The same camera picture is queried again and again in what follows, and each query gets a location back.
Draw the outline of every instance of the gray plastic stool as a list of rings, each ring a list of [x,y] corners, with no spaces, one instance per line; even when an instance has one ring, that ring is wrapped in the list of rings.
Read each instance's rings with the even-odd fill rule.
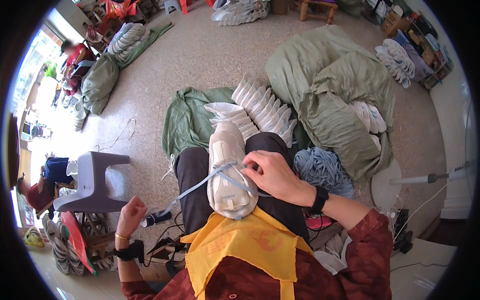
[[[168,11],[168,8],[170,7],[175,7],[177,11],[181,12],[181,6],[180,6],[179,0],[166,0],[163,2],[163,4],[165,5],[165,12],[167,14],[170,14],[170,12]]]
[[[110,165],[130,163],[128,155],[87,152],[78,157],[77,192],[59,197],[53,207],[59,212],[109,213],[120,211],[125,201],[110,199],[105,185],[105,170]]]

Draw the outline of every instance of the dark gray pants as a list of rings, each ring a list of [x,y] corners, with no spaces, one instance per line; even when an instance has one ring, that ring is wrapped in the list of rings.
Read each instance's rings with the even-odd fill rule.
[[[278,152],[293,169],[293,159],[288,154],[287,145],[275,133],[262,132],[247,140],[245,152],[265,150]],[[201,147],[187,148],[178,156],[175,175],[179,180],[180,194],[208,176],[208,153]],[[207,198],[207,183],[180,199],[185,234],[190,234],[205,226],[213,212]],[[302,208],[274,197],[259,197],[258,207],[285,225],[291,232],[301,236],[307,244],[309,234]]]

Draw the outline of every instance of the red patterned shirt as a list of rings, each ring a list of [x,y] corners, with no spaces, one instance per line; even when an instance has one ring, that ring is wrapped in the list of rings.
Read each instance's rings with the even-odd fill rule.
[[[336,275],[306,252],[297,249],[293,284],[295,299],[391,299],[390,254],[393,242],[388,219],[372,209],[348,231],[348,267]],[[128,300],[194,300],[188,270],[180,271],[158,294],[145,281],[122,282]],[[205,299],[280,299],[280,282],[263,270],[231,256],[215,269]]]

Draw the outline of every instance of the black wristwatch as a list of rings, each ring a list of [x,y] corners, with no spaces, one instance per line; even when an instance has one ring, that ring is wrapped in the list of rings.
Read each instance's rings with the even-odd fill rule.
[[[328,200],[328,192],[326,189],[316,186],[317,195],[315,197],[315,202],[313,202],[312,207],[308,209],[310,215],[319,215],[322,213],[322,209],[325,205],[325,201]]]
[[[113,249],[113,254],[124,262],[138,258],[138,261],[142,264],[144,262],[144,242],[142,240],[134,240],[133,244],[130,244],[128,248]]]

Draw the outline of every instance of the logo on shoe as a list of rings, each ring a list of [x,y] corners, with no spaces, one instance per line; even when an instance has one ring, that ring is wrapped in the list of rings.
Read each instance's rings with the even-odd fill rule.
[[[228,195],[228,196],[223,196],[222,199],[230,199],[230,198],[235,198],[235,194],[233,195]]]

